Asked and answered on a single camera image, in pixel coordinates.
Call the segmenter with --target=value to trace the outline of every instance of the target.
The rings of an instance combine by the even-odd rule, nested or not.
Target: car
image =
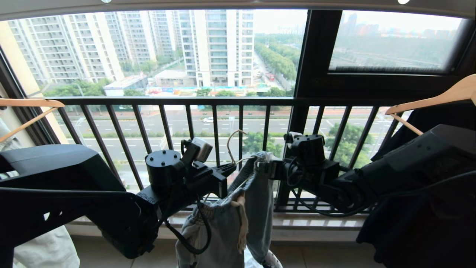
[[[203,118],[204,123],[213,123],[213,116]]]

